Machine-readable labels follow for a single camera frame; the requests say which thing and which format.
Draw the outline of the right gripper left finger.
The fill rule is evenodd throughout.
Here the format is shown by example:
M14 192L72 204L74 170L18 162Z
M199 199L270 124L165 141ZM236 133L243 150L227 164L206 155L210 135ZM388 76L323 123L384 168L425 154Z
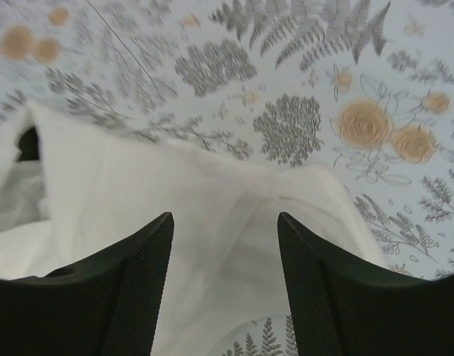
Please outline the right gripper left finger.
M149 355L174 218L43 277L0 279L0 355Z

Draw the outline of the white t shirt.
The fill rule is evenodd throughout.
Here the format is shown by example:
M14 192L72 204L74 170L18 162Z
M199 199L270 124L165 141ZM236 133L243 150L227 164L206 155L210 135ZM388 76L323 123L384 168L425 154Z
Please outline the white t shirt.
M41 276L173 215L156 355L207 355L236 327L289 313L283 211L386 266L322 165L276 171L178 139L123 138L38 102L0 126L0 278Z

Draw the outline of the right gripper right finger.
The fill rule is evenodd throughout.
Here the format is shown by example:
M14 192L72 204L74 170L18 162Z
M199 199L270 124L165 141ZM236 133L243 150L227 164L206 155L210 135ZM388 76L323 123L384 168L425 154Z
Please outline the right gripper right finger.
M454 274L395 273L284 212L277 232L300 355L454 355Z

